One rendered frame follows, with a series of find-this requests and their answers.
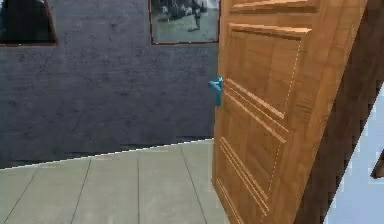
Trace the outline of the brown wooden panelled door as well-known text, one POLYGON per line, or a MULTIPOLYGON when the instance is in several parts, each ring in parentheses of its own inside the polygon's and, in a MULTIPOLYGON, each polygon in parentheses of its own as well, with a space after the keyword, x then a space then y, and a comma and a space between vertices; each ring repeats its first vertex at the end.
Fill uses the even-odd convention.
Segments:
POLYGON ((218 74, 228 224, 325 224, 384 85, 384 0, 221 0, 218 74))

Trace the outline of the framed grey picture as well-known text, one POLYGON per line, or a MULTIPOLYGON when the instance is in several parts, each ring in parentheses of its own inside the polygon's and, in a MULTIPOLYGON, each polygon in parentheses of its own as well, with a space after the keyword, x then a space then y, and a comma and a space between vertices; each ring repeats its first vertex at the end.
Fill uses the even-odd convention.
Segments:
POLYGON ((154 45, 215 43, 220 0, 148 0, 154 45))

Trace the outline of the framed dark picture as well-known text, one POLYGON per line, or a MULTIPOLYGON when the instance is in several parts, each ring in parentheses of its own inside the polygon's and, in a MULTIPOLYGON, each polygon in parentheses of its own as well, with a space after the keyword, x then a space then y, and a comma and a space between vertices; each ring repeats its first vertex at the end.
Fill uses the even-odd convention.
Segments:
POLYGON ((44 0, 2 0, 0 44, 54 44, 44 0))

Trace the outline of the dark brown wooden piece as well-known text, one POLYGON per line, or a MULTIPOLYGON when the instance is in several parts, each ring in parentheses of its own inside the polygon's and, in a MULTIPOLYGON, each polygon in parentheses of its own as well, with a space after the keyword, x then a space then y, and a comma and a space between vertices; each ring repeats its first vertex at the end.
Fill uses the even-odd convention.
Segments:
POLYGON ((371 172, 371 177, 374 179, 384 178, 384 150, 381 152, 378 161, 371 172))

